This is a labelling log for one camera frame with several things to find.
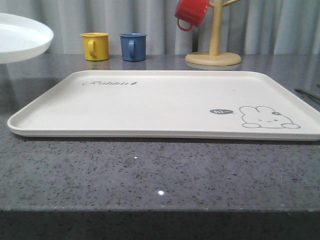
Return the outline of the silver metal fork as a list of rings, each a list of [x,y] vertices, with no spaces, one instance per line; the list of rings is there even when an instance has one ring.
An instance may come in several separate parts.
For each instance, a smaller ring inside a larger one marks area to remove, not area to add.
[[[320,101],[320,95],[319,95],[319,94],[312,93],[312,92],[307,91],[307,90],[304,90],[304,89],[302,89],[302,88],[295,88],[294,90],[295,90],[296,92],[298,92],[298,93],[308,95],[308,96],[310,96],[310,97],[312,97],[312,98]]]

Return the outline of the white round plate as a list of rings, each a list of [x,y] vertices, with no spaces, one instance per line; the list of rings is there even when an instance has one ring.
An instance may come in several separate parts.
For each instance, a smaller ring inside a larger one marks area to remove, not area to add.
[[[0,14],[0,63],[16,63],[43,54],[53,31],[45,24],[19,15]]]

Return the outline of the blue mug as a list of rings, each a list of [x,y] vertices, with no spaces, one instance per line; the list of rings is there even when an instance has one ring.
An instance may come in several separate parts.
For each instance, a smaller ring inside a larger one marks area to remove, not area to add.
[[[146,59],[145,33],[121,33],[120,43],[122,59],[129,62],[140,62]]]

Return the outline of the wooden mug tree stand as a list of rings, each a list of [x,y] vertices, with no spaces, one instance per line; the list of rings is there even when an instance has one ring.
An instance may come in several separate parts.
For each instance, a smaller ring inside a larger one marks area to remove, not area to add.
[[[240,55],[236,53],[220,51],[223,7],[235,2],[237,0],[228,0],[226,2],[214,0],[213,3],[209,4],[213,8],[209,51],[189,53],[185,56],[187,62],[205,66],[230,66],[239,64],[242,61]]]

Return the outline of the yellow mug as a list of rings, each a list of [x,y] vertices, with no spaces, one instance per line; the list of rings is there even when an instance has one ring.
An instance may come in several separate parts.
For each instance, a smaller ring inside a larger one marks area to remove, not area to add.
[[[106,32],[87,32],[80,34],[84,57],[87,61],[105,61],[109,56],[109,34]]]

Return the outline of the cream rabbit serving tray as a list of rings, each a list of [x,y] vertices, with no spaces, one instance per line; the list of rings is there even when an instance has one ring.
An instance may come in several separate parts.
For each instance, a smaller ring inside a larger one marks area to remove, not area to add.
[[[320,138],[317,110],[252,71],[79,71],[7,125],[25,137]]]

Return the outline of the red mug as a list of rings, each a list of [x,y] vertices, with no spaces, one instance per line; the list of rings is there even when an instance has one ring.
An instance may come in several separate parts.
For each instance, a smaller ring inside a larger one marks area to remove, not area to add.
[[[199,27],[207,13],[210,3],[210,0],[180,0],[174,13],[174,16],[177,18],[178,28],[188,32],[192,27]],[[180,20],[189,23],[189,27],[182,27]]]

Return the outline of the grey curtain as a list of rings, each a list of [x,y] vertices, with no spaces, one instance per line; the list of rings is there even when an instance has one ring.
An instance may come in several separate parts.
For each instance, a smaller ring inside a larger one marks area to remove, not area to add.
[[[149,55],[207,51],[212,13],[182,31],[175,0],[3,0],[0,10],[49,26],[52,54],[81,54],[81,33],[109,33],[109,51],[121,53],[121,33],[147,34]],[[241,0],[223,9],[220,49],[248,54],[319,54],[317,0]]]

